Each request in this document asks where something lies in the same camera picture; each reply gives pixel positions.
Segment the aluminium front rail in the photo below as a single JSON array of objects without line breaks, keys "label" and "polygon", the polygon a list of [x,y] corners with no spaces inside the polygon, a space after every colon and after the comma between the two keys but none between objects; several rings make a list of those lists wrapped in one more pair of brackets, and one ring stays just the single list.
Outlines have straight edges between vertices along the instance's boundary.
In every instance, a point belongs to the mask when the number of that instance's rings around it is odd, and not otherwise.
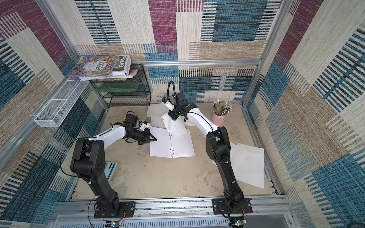
[{"label": "aluminium front rail", "polygon": [[[213,197],[182,197],[182,198],[151,198],[151,199],[122,199],[135,203],[134,218],[152,218],[156,216],[210,216],[213,214]],[[253,213],[249,215],[287,214],[293,209],[286,195],[252,195],[248,196]],[[87,219],[87,207],[89,213],[94,214],[94,203],[89,200],[76,200],[58,203],[54,209],[50,221],[57,219]]]}]

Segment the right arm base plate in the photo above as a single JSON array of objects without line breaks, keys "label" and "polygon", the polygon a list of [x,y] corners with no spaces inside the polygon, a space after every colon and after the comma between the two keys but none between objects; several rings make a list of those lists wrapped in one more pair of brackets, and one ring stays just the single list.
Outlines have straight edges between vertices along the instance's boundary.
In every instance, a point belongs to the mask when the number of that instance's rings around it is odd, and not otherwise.
[{"label": "right arm base plate", "polygon": [[253,213],[252,204],[249,198],[244,198],[241,202],[235,205],[231,205],[225,198],[212,199],[213,213],[216,215],[221,214],[243,214]]}]

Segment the colourful picture book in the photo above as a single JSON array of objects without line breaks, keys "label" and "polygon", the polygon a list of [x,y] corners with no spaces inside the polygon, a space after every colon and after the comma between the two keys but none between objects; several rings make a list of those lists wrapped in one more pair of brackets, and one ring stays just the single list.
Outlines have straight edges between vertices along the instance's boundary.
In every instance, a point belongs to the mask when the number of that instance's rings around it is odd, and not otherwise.
[{"label": "colourful picture book", "polygon": [[71,77],[91,77],[109,75],[119,60],[118,56],[82,55],[70,70]]}]

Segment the light blue calculator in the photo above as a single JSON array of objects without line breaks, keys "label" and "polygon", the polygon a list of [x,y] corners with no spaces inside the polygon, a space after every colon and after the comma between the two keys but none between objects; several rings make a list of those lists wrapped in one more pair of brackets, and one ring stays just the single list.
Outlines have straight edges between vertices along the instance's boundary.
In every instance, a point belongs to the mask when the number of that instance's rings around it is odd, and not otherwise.
[{"label": "light blue calculator", "polygon": [[116,161],[107,161],[105,165],[105,176],[109,182],[111,182],[111,179],[113,177],[113,174],[117,168],[117,162]]}]

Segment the torn white notebook page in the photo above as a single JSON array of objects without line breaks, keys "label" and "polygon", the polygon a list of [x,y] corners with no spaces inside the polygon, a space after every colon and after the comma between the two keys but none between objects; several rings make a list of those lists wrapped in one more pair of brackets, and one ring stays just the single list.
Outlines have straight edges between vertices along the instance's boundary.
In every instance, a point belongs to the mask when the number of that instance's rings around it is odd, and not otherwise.
[{"label": "torn white notebook page", "polygon": [[236,179],[264,189],[264,149],[238,143]]}]

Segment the folio book black white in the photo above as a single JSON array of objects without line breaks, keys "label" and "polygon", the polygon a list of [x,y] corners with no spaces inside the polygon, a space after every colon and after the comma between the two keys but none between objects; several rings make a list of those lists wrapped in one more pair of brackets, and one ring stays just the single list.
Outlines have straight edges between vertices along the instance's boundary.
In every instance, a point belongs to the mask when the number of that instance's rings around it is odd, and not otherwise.
[{"label": "folio book black white", "polygon": [[131,67],[131,58],[129,55],[119,56],[118,62],[116,63],[110,76],[128,76]]}]

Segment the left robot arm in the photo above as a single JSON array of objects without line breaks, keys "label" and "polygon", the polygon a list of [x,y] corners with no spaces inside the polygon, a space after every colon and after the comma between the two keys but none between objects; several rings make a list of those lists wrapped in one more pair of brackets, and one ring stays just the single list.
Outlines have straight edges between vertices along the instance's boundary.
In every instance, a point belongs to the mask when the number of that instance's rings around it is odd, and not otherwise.
[{"label": "left robot arm", "polygon": [[95,218],[112,218],[122,213],[118,193],[111,187],[105,175],[105,149],[118,140],[129,138],[139,145],[157,141],[148,127],[141,131],[130,124],[115,124],[99,135],[79,138],[75,142],[70,170],[83,179],[94,193]]}]

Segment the white spiral notebook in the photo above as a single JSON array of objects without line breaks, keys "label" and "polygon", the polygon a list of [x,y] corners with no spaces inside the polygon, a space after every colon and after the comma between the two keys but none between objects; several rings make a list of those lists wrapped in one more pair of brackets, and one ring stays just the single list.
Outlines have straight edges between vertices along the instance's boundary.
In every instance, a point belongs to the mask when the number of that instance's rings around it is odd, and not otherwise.
[{"label": "white spiral notebook", "polygon": [[147,118],[150,117],[150,125],[157,128],[165,128],[162,116],[168,113],[169,109],[164,104],[152,104],[147,109]]}]

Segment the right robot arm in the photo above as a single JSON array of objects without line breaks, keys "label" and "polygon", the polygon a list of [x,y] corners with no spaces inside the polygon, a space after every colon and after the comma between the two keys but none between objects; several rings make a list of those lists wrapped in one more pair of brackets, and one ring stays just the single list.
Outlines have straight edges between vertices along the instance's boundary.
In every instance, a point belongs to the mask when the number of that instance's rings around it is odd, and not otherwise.
[{"label": "right robot arm", "polygon": [[232,168],[231,144],[226,128],[218,127],[209,121],[196,104],[178,100],[173,104],[165,101],[164,104],[169,108],[168,115],[172,120],[176,121],[183,116],[184,120],[194,123],[205,135],[206,153],[219,170],[226,207],[231,212],[239,210],[244,203],[244,194],[236,181]]}]

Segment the green folder on shelf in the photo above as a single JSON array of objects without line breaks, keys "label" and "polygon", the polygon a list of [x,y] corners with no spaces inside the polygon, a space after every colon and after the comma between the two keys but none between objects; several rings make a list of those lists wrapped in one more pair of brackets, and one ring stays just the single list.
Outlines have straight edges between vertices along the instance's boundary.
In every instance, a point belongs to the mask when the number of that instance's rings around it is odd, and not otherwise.
[{"label": "green folder on shelf", "polygon": [[104,83],[97,88],[98,92],[136,92],[139,83]]}]

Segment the bundle of pencils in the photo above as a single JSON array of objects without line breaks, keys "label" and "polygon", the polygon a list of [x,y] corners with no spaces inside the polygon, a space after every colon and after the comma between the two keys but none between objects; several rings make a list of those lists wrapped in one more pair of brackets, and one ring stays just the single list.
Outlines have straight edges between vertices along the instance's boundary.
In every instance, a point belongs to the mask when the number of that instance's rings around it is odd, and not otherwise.
[{"label": "bundle of pencils", "polygon": [[225,116],[232,111],[232,105],[228,101],[221,102],[219,99],[213,102],[213,113],[217,116]]}]

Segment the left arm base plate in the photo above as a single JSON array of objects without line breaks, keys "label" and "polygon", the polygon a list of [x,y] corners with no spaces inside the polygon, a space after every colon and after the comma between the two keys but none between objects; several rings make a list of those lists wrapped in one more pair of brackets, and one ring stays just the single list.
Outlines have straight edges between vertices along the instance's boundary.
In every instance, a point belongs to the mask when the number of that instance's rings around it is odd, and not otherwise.
[{"label": "left arm base plate", "polygon": [[118,206],[102,206],[100,202],[95,204],[95,219],[117,219],[117,218],[132,218],[134,216],[136,202],[135,201],[120,201]]}]

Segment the pink pencil cup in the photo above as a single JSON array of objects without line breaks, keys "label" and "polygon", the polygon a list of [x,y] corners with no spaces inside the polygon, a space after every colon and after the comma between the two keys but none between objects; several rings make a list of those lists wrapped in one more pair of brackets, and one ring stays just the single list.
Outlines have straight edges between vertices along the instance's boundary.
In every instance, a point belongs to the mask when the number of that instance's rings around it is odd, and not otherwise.
[{"label": "pink pencil cup", "polygon": [[223,127],[225,122],[225,116],[218,116],[214,111],[212,114],[212,123],[218,127]]}]

